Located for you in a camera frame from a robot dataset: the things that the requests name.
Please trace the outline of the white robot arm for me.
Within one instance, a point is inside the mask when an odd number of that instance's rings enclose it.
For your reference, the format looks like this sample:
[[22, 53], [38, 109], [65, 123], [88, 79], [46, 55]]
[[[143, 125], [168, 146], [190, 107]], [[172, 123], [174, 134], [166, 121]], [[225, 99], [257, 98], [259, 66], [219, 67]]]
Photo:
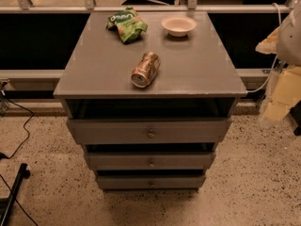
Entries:
[[272, 93], [262, 115], [269, 121], [281, 121], [301, 101], [301, 4], [298, 3], [255, 50], [275, 54], [289, 65], [272, 86]]

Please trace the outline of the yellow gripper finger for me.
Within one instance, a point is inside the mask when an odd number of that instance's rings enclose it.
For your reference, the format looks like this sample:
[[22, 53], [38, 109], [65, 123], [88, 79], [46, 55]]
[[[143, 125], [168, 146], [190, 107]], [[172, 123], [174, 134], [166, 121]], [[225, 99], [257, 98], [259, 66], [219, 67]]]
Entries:
[[259, 53], [268, 55], [277, 52], [277, 39], [280, 27], [277, 27], [266, 39], [258, 43], [255, 50]]

